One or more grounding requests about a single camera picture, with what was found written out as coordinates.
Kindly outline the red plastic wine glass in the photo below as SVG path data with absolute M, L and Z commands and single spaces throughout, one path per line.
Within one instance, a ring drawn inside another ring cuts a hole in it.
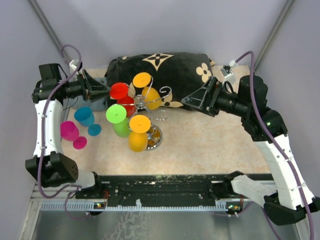
M 110 88 L 110 97 L 125 108 L 126 116 L 129 118 L 136 112 L 136 107 L 134 99 L 129 96 L 128 92 L 129 86 L 123 82 L 117 82 Z

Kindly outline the blue plastic wine glass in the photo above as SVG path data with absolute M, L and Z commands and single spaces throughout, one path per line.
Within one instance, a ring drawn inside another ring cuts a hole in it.
M 87 132 L 90 136 L 95 137 L 101 133 L 102 127 L 95 123 L 95 116 L 89 107 L 84 106 L 77 109 L 74 118 L 80 125 L 88 127 Z

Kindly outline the magenta plastic wine glass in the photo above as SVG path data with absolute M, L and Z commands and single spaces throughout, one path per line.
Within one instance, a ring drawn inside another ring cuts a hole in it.
M 60 135 L 64 140 L 72 142 L 77 150 L 83 149 L 88 142 L 84 136 L 80 136 L 79 129 L 73 121 L 64 121 L 60 124 Z

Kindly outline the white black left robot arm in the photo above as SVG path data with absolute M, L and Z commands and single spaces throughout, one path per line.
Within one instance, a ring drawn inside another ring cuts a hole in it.
M 36 83 L 32 101 L 37 116 L 37 137 L 33 157 L 25 161 L 26 170 L 38 187 L 76 187 L 91 197 L 103 195 L 104 186 L 94 172 L 79 170 L 77 163 L 63 153 L 61 130 L 65 99 L 82 97 L 95 102 L 109 95 L 110 87 L 92 78 L 86 70 L 73 72 L 76 80 L 62 80 L 58 63 L 39 66 L 41 79 Z

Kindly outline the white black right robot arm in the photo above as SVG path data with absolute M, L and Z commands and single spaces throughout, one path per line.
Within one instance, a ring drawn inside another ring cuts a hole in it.
M 237 92 L 227 90 L 228 82 L 210 77 L 198 90 L 181 102 L 208 116 L 223 111 L 240 117 L 241 125 L 261 151 L 273 177 L 276 189 L 264 186 L 235 171 L 213 187 L 216 198 L 235 198 L 243 195 L 260 205 L 269 219 L 278 226 L 295 224 L 307 212 L 320 210 L 320 199 L 309 190 L 296 167 L 282 116 L 267 106 L 268 87 L 259 76 L 240 78 Z

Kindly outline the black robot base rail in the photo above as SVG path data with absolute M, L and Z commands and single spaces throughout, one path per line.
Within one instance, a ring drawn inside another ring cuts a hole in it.
M 109 207 L 214 207 L 236 198 L 222 174 L 95 175 L 95 185 L 80 190 L 78 200 L 102 200 Z

